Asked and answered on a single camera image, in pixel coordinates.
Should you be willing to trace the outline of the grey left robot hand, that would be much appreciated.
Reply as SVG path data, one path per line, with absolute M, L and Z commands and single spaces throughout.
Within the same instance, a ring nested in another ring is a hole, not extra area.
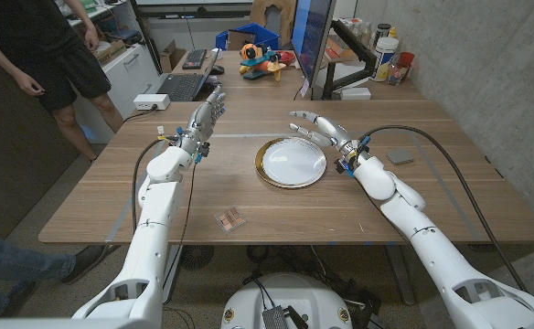
M 176 145 L 189 154 L 193 154 L 201 144 L 213 134 L 218 118 L 224 113 L 226 94 L 218 85 L 190 116 L 186 130 L 179 137 Z

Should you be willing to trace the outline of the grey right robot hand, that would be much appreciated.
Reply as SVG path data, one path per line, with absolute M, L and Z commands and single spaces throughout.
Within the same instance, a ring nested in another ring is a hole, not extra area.
M 320 147 L 336 148 L 347 161 L 353 157 L 358 157 L 359 143 L 351 139 L 348 132 L 338 123 L 310 111 L 291 111 L 290 115 L 308 120 L 317 126 L 319 133 L 309 131 L 294 123 L 289 124 L 292 131 L 299 133 L 308 141 Z

